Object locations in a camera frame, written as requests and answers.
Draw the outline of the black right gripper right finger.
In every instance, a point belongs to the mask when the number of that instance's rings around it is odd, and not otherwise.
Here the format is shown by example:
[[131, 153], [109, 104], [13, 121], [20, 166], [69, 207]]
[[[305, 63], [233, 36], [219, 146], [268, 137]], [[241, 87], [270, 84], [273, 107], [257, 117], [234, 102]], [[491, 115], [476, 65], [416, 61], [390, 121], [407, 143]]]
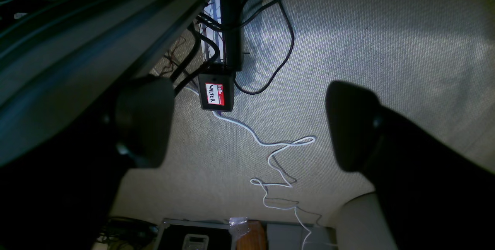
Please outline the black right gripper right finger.
[[378, 141], [381, 103], [367, 88], [332, 81], [326, 91], [329, 134], [339, 167], [360, 171]]

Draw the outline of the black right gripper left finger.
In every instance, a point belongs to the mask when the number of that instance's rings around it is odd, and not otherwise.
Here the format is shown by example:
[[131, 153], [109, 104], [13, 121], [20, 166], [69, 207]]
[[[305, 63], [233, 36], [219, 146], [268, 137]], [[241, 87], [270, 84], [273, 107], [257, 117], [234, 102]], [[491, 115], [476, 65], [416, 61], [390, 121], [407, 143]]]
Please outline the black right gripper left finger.
[[158, 168], [165, 159], [174, 113], [168, 78], [136, 78], [120, 90], [115, 104], [116, 148], [138, 168]]

